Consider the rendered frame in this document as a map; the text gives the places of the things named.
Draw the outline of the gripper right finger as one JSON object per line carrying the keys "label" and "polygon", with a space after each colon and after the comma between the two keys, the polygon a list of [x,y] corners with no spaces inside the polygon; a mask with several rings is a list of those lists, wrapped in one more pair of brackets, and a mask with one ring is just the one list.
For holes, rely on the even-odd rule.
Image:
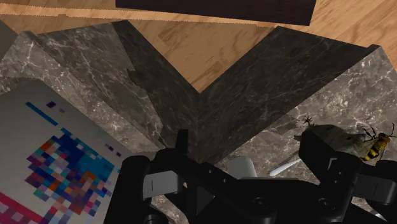
{"label": "gripper right finger", "polygon": [[323,223],[397,224],[397,161],[368,165],[311,131],[303,132],[298,155],[320,181]]}

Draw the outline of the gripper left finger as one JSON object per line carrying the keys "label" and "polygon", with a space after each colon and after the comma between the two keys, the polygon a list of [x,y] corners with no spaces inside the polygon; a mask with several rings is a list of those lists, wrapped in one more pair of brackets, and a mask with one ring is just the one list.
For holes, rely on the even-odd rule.
{"label": "gripper left finger", "polygon": [[197,215],[197,185],[186,156],[189,131],[178,131],[175,147],[158,151],[153,160],[143,155],[122,162],[104,224],[168,224],[167,216],[151,206],[151,198],[164,195],[185,216],[189,224]]}

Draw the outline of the yellow black wasp figure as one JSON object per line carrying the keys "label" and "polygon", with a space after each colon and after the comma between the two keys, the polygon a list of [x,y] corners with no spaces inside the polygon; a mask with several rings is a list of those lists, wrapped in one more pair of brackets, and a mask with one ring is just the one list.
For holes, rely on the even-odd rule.
{"label": "yellow black wasp figure", "polygon": [[351,134],[336,125],[317,125],[312,123],[312,118],[309,116],[303,124],[307,124],[305,130],[313,132],[335,151],[356,155],[363,162],[380,160],[391,138],[397,138],[397,136],[393,135],[393,123],[390,135],[383,132],[376,133],[373,127],[371,127],[373,134],[370,134],[365,128],[363,128],[364,133]]}

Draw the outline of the white slender stick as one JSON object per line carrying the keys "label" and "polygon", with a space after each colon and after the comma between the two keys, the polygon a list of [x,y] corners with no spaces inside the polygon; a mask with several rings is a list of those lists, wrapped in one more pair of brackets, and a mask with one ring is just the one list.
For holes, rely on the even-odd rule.
{"label": "white slender stick", "polygon": [[274,168],[272,168],[270,171],[268,171],[268,175],[269,176],[276,176],[279,173],[285,171],[286,169],[289,169],[291,166],[301,162],[302,159],[301,158],[296,158],[296,159],[290,159],[288,161],[285,162],[281,162],[279,165],[275,166]]}

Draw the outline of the white rounded object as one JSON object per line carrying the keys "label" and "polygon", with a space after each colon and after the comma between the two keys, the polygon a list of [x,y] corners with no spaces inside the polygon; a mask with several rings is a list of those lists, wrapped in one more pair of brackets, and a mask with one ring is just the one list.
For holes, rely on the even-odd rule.
{"label": "white rounded object", "polygon": [[248,157],[236,157],[226,163],[229,175],[236,179],[256,178],[253,161]]}

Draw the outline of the white box with colourful print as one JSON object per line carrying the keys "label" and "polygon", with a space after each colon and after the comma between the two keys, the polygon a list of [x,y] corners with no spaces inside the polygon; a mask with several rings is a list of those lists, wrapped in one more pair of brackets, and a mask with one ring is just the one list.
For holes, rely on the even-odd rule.
{"label": "white box with colourful print", "polygon": [[115,138],[40,80],[0,95],[0,224],[104,224]]}

